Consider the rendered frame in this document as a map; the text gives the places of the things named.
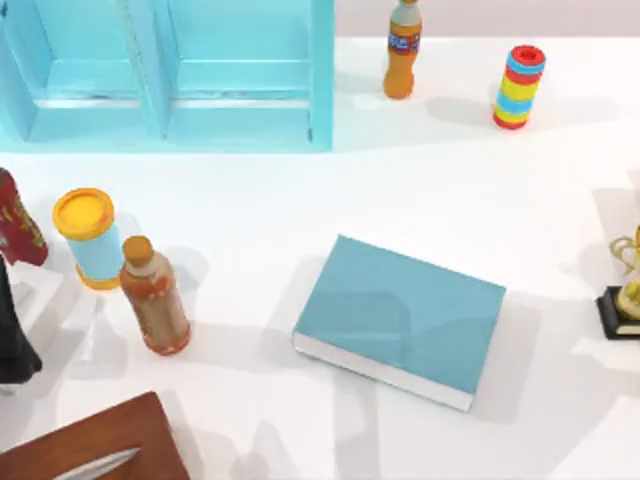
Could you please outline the teal book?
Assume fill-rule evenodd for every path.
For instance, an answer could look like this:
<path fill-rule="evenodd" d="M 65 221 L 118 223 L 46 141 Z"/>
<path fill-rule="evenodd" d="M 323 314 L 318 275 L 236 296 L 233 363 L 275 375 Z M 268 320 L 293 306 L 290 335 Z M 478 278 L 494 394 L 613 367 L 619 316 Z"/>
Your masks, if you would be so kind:
<path fill-rule="evenodd" d="M 506 290 L 338 236 L 292 332 L 294 348 L 469 411 Z"/>

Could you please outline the orange tea bottle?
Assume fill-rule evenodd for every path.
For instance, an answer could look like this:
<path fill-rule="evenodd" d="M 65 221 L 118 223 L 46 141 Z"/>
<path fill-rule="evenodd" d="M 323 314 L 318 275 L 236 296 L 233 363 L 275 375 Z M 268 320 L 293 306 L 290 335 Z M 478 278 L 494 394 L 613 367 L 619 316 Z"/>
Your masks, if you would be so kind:
<path fill-rule="evenodd" d="M 191 324 L 171 263 L 142 235 L 127 238 L 122 250 L 120 286 L 136 315 L 144 343 L 159 355 L 178 353 L 190 341 Z"/>

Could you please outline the light blue rack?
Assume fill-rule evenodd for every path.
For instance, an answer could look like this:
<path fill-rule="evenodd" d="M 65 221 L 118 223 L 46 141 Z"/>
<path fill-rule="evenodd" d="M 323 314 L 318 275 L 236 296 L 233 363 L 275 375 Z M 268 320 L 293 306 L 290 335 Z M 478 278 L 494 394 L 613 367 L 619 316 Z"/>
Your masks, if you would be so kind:
<path fill-rule="evenodd" d="M 333 143 L 334 0 L 0 0 L 0 152 Z"/>

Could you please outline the orange soda bottle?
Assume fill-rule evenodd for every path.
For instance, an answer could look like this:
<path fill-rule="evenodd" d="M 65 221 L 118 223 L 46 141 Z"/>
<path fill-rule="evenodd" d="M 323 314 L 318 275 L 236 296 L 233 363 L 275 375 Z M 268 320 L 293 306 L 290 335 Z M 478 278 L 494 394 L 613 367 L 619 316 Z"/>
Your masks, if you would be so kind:
<path fill-rule="evenodd" d="M 404 99 L 413 91 L 413 66 L 419 53 L 422 26 L 418 0 L 399 0 L 391 14 L 387 38 L 388 65 L 383 88 L 389 98 Z"/>

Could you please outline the blue can with yellow lid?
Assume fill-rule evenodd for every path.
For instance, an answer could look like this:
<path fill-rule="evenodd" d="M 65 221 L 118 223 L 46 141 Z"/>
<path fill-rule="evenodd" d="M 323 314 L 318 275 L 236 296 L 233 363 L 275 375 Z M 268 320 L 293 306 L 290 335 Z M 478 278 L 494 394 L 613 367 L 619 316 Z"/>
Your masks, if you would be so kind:
<path fill-rule="evenodd" d="M 56 201 L 52 220 L 74 256 L 80 280 L 93 290 L 118 288 L 124 257 L 110 196 L 97 188 L 71 190 Z"/>

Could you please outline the stack of coloured rings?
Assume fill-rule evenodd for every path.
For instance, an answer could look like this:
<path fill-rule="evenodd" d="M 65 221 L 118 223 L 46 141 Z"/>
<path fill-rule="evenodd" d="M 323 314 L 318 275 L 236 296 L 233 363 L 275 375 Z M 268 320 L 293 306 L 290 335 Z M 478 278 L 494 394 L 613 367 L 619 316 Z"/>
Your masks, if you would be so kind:
<path fill-rule="evenodd" d="M 545 63 L 544 52 L 536 46 L 516 45 L 510 50 L 493 108 L 496 125 L 517 130 L 527 123 Z"/>

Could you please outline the gold trophy on black base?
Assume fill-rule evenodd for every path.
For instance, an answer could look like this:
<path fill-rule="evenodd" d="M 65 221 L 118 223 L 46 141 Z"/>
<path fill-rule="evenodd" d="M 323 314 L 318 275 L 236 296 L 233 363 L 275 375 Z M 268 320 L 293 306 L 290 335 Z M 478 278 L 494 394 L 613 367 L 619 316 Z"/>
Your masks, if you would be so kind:
<path fill-rule="evenodd" d="M 632 278 L 624 285 L 607 286 L 596 299 L 604 335 L 608 340 L 640 340 L 640 225 L 633 237 L 612 240 L 609 251 Z"/>

